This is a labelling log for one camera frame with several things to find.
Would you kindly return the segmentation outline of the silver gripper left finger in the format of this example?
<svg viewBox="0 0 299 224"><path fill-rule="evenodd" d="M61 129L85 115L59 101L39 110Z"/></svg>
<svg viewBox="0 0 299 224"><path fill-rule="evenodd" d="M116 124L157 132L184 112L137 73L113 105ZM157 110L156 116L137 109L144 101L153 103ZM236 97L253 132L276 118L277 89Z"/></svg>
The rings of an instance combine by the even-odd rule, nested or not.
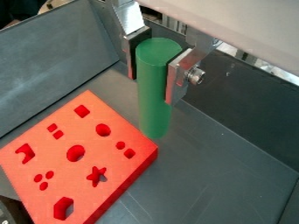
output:
<svg viewBox="0 0 299 224"><path fill-rule="evenodd" d="M110 11L120 27L121 49L125 52L126 76L136 79L136 46L152 36L136 0L109 0Z"/></svg>

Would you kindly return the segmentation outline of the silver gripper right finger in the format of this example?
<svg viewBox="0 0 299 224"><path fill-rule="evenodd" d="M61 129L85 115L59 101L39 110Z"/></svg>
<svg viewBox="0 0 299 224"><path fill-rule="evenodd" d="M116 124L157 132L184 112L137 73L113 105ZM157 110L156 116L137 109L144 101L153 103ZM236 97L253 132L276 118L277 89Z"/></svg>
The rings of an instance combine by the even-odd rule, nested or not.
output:
<svg viewBox="0 0 299 224"><path fill-rule="evenodd" d="M166 65L164 101L170 106L184 97L188 84L201 84L205 72L200 69L200 62L221 44L217 38L192 27L186 28L185 42L190 48L182 50Z"/></svg>

